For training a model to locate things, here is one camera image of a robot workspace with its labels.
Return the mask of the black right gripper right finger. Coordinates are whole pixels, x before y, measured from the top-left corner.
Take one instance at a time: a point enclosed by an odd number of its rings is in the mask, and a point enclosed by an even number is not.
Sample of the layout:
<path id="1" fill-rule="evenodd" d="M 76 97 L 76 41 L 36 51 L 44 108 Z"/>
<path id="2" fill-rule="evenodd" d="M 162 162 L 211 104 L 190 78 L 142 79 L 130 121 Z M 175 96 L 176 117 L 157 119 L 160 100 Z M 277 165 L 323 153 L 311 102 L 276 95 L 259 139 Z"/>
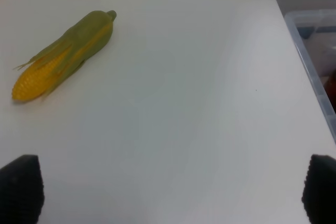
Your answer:
<path id="1" fill-rule="evenodd" d="M 310 223 L 335 223 L 335 159 L 313 154 L 301 201 Z"/>

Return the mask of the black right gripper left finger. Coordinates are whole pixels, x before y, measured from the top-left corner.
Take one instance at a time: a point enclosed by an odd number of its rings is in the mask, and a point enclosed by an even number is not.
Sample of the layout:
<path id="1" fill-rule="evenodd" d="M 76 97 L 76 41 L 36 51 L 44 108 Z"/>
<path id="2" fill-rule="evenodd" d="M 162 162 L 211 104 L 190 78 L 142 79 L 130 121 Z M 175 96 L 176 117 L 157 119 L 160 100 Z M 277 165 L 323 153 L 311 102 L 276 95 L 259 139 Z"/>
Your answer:
<path id="1" fill-rule="evenodd" d="M 37 223 L 44 201 L 37 155 L 22 155 L 1 168 L 1 223 Z"/>

